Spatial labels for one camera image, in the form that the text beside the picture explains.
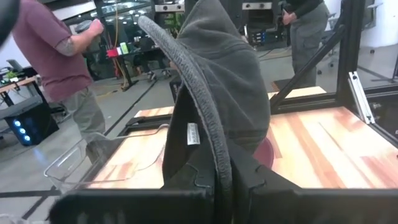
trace red bowl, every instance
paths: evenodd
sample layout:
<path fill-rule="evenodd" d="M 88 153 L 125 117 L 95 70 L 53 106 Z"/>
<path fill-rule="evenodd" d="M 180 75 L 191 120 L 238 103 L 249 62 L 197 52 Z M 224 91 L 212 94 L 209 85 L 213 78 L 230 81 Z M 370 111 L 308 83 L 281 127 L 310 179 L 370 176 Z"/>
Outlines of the red bowl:
<path fill-rule="evenodd" d="M 274 163 L 274 148 L 271 142 L 265 138 L 259 147 L 257 147 L 253 156 L 260 164 L 271 169 Z"/>

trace computer tower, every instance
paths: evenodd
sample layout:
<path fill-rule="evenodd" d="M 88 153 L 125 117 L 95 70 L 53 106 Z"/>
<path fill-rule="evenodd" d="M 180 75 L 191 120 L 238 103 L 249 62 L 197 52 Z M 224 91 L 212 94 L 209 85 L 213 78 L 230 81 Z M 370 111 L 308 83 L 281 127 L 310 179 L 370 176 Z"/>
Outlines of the computer tower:
<path fill-rule="evenodd" d="M 23 146 L 33 146 L 59 130 L 50 112 L 47 104 L 36 103 L 4 119 Z"/>
<path fill-rule="evenodd" d="M 287 28 L 282 23 L 280 0 L 244 0 L 242 12 L 239 30 L 248 38 L 249 44 L 258 50 L 287 46 Z"/>

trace black cable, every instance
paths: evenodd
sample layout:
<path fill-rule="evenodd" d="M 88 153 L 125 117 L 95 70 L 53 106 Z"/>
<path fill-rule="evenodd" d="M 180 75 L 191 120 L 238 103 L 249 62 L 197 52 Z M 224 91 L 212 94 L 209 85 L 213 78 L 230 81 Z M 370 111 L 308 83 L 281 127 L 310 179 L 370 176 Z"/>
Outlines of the black cable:
<path fill-rule="evenodd" d="M 275 49 L 271 49 L 271 50 L 268 51 L 267 53 L 265 53 L 265 54 L 259 56 L 259 59 L 260 59 L 260 58 L 263 58 L 263 57 L 265 57 L 265 56 L 267 56 L 267 55 L 269 55 L 269 53 L 271 53 L 273 50 L 275 50 Z"/>
<path fill-rule="evenodd" d="M 274 58 L 264 58 L 264 59 L 261 59 L 260 62 L 264 62 L 264 61 L 267 61 L 267 60 L 279 59 L 279 58 L 286 58 L 286 57 L 290 57 L 290 56 L 291 56 L 291 55 L 280 56 L 280 57 L 274 57 Z"/>
<path fill-rule="evenodd" d="M 22 96 L 22 95 L 21 95 L 18 91 L 16 91 L 16 90 L 13 90 L 13 92 L 14 92 L 14 93 L 17 93 L 20 97 L 24 98 L 25 100 L 28 99 L 28 97 Z"/>

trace wooden tabletop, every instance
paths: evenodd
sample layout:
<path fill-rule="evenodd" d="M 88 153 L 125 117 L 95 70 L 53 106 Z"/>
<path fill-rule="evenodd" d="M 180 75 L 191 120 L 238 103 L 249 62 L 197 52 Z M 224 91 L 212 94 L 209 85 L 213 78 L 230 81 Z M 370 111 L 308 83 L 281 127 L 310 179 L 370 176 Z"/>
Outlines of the wooden tabletop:
<path fill-rule="evenodd" d="M 36 77 L 26 78 L 24 80 L 18 81 L 16 84 L 18 86 L 23 86 L 23 85 L 30 84 L 32 82 L 36 82 Z M 13 83 L 13 84 L 10 84 L 10 85 L 6 85 L 6 86 L 3 86 L 3 87 L 0 87 L 0 93 L 15 89 L 17 87 L 16 84 Z"/>
<path fill-rule="evenodd" d="M 297 90 L 303 95 L 321 88 Z M 290 97 L 298 96 L 293 91 Z M 170 114 L 173 107 L 138 112 L 136 116 Z M 131 135 L 154 133 L 156 130 Z M 166 130 L 125 140 L 96 180 L 95 188 L 159 188 Z M 278 114 L 267 134 L 274 147 L 272 170 L 304 188 L 395 188 L 398 159 L 394 146 L 346 108 Z"/>

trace red object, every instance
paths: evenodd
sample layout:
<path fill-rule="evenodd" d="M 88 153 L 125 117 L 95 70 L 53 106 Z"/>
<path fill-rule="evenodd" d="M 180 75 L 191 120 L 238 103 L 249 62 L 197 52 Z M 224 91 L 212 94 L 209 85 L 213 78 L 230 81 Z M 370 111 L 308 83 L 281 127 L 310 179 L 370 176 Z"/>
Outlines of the red object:
<path fill-rule="evenodd" d="M 108 55 L 109 58 L 117 57 L 119 55 L 118 50 L 116 48 L 107 50 L 106 54 Z"/>
<path fill-rule="evenodd" d="M 253 156 L 261 165 L 271 169 L 274 164 L 274 148 L 271 142 L 265 138 L 259 147 L 257 147 Z"/>

